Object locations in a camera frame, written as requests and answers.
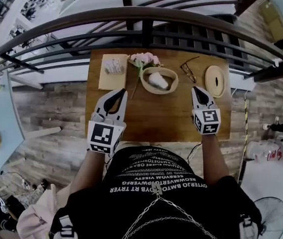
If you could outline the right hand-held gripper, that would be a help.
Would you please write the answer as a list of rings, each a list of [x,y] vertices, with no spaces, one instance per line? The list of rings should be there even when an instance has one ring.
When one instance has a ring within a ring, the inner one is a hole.
[[[193,123],[201,135],[217,134],[221,125],[220,109],[214,102],[213,96],[201,87],[193,87]]]

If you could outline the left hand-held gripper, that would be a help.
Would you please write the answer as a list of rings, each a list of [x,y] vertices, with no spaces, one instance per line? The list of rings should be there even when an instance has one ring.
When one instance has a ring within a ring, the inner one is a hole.
[[[97,101],[88,123],[88,149],[112,155],[123,137],[128,92],[118,89],[108,92]]]

